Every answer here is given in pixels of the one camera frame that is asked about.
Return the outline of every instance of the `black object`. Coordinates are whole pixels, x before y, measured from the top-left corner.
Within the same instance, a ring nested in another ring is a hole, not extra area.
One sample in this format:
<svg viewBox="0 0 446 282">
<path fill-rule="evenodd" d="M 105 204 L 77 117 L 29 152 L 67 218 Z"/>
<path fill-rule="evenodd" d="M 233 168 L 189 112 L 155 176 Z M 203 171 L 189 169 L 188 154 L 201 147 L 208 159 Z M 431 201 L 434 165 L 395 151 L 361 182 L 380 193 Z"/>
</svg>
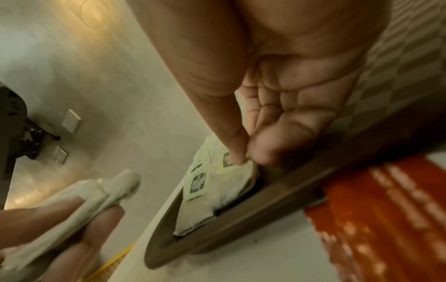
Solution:
<svg viewBox="0 0 446 282">
<path fill-rule="evenodd" d="M 175 230 L 183 194 L 179 193 L 152 234 L 145 264 L 159 268 L 186 255 L 219 248 L 294 211 L 311 205 L 324 181 L 345 170 L 404 157 L 446 141 L 446 90 L 428 95 L 332 147 L 266 185 L 207 225 L 177 239 Z"/>
<path fill-rule="evenodd" d="M 0 83 L 0 210 L 5 206 L 16 158 L 36 159 L 46 134 L 60 140 L 60 136 L 43 130 L 26 115 L 23 99 Z"/>
</svg>

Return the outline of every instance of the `orange plastic wrapper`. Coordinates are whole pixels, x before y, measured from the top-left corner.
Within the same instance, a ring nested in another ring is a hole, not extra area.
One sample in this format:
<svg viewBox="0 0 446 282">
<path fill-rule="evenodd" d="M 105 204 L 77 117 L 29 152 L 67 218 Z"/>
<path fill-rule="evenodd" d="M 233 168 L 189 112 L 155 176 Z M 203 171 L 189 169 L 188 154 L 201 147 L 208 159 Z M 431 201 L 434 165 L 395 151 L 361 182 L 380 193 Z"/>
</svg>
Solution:
<svg viewBox="0 0 446 282">
<path fill-rule="evenodd" d="M 344 282 L 446 281 L 446 171 L 412 156 L 338 177 L 307 216 Z"/>
</svg>

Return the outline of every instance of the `black machine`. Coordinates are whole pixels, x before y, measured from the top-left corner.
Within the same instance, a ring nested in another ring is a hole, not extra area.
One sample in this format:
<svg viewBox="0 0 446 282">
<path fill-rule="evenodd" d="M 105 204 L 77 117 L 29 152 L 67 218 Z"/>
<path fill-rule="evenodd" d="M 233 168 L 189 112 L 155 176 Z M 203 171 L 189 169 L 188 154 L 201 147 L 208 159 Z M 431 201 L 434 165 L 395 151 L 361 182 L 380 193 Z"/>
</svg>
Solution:
<svg viewBox="0 0 446 282">
<path fill-rule="evenodd" d="M 45 135 L 60 140 L 30 120 L 23 99 L 0 82 L 0 210 L 5 206 L 15 160 L 21 156 L 36 159 Z"/>
</svg>

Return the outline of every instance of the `white counter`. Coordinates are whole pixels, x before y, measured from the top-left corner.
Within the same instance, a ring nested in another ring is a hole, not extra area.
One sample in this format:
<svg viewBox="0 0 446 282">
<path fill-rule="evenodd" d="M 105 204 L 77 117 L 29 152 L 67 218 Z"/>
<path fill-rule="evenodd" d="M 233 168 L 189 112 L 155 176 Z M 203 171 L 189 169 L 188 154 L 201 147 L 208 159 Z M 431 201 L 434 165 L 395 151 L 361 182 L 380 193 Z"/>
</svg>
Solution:
<svg viewBox="0 0 446 282">
<path fill-rule="evenodd" d="M 144 265 L 147 243 L 176 195 L 164 206 L 109 282 L 338 282 L 312 225 L 296 212 L 205 255 L 186 256 L 157 270 Z"/>
</svg>

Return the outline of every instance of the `hand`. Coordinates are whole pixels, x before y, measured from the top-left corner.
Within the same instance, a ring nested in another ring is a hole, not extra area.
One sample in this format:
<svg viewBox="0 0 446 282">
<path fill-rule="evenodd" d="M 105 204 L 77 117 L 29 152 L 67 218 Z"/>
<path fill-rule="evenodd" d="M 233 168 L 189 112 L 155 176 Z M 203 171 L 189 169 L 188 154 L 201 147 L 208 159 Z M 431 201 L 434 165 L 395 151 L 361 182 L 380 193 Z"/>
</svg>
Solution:
<svg viewBox="0 0 446 282">
<path fill-rule="evenodd" d="M 0 211 L 0 250 L 31 242 L 66 220 L 82 203 L 81 198 L 75 198 L 48 207 Z M 42 282 L 74 282 L 85 275 L 123 216 L 124 210 L 113 206 L 93 219 L 81 241 L 51 263 Z"/>
<path fill-rule="evenodd" d="M 233 163 L 274 164 L 343 108 L 387 0 L 128 0 Z M 242 126 L 234 91 L 246 101 Z"/>
</svg>

